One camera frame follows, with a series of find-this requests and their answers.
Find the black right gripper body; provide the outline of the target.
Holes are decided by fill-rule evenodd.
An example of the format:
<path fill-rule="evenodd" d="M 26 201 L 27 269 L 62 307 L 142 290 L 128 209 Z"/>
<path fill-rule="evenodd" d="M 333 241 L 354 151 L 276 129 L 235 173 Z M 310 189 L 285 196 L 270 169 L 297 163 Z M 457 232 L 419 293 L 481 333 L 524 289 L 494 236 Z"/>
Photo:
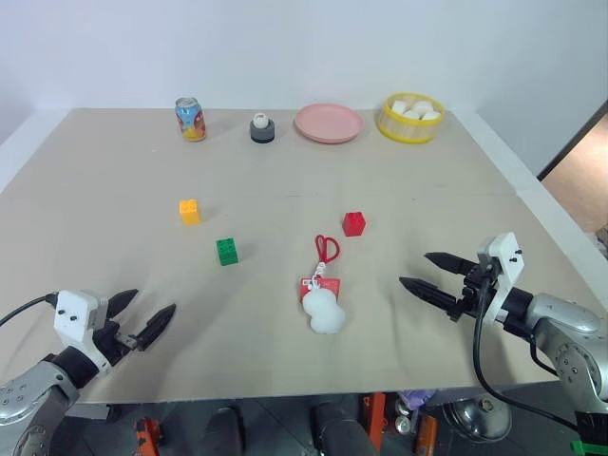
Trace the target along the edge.
<path fill-rule="evenodd" d="M 463 315 L 483 318 L 494 295 L 492 289 L 496 280 L 497 271 L 492 264 L 474 266 L 465 275 L 462 296 L 446 312 L 448 317 L 453 322 L 457 322 Z"/>

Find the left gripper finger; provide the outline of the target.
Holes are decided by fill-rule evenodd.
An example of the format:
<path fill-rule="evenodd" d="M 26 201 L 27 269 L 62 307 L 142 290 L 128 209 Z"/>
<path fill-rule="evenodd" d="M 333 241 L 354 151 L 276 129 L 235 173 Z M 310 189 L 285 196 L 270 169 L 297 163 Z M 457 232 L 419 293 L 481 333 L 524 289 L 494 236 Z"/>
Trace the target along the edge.
<path fill-rule="evenodd" d="M 138 289 L 131 289 L 119 292 L 110 297 L 107 301 L 105 318 L 107 320 L 112 320 L 120 314 L 131 303 L 138 292 Z"/>
<path fill-rule="evenodd" d="M 157 311 L 137 334 L 137 350 L 144 352 L 167 328 L 177 305 L 175 303 L 165 306 Z"/>

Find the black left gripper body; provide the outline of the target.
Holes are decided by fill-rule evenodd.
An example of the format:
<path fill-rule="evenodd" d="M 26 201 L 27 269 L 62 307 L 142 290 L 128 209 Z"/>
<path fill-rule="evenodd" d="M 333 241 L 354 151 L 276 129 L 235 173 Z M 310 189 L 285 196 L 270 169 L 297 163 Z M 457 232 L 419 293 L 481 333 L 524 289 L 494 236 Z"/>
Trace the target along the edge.
<path fill-rule="evenodd" d="M 116 366 L 130 352 L 138 351 L 136 335 L 121 334 L 120 324 L 114 318 L 105 319 L 104 325 L 94 331 L 93 343 L 110 367 Z"/>

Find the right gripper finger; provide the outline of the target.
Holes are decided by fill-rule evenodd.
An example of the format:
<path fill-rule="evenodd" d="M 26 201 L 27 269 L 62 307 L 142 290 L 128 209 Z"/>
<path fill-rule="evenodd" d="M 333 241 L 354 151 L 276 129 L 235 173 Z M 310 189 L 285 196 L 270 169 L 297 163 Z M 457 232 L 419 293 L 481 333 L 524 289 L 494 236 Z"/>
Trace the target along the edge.
<path fill-rule="evenodd" d="M 400 276 L 399 281 L 412 295 L 446 313 L 457 304 L 455 296 L 441 291 L 437 286 L 422 279 Z"/>
<path fill-rule="evenodd" d="M 446 252 L 429 252 L 424 257 L 440 269 L 455 275 L 467 276 L 478 266 L 476 262 Z"/>

